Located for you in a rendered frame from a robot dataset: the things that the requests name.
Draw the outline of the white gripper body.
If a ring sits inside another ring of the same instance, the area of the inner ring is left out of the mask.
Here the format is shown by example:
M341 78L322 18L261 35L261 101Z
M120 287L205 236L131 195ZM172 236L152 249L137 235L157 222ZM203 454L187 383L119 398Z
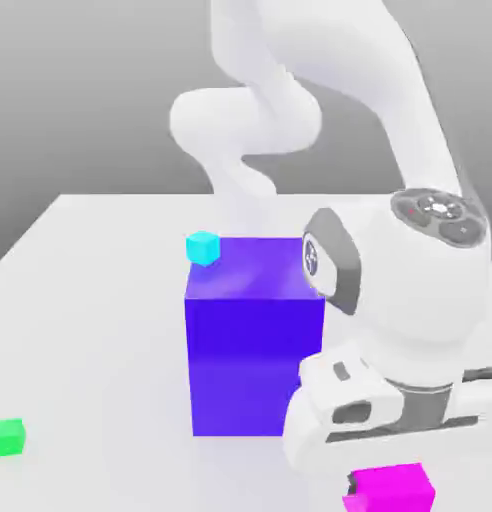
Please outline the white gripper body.
M293 395L284 426L283 447L290 466L315 482L340 478L355 469L462 460L492 448L492 381L460 385L458 408L439 429L388 435L338 435L312 410L303 390Z

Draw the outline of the large blue box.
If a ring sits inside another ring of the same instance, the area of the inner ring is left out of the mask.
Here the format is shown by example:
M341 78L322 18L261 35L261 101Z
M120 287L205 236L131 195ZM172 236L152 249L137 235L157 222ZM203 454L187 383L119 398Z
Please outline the large blue box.
M321 350L325 302L299 238L224 238L184 297L192 431L279 436L300 362Z

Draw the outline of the small green cube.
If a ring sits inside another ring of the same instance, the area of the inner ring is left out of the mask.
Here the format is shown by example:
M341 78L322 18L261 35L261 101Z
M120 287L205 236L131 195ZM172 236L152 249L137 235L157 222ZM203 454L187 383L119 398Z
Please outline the small green cube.
M0 420L0 457L23 453L26 430L20 418Z

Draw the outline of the small cyan cube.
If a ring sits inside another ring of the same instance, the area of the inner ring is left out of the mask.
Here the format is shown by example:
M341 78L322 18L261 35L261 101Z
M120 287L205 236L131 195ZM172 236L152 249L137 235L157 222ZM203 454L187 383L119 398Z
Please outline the small cyan cube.
M221 239L206 231L192 233L186 238L186 255L191 263L209 266L221 256Z

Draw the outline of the small magenta cube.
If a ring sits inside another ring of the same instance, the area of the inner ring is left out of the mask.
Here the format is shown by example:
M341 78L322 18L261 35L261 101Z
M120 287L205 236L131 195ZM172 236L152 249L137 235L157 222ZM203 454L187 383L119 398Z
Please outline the small magenta cube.
M421 463L354 470L348 481L347 512L431 512L436 496Z

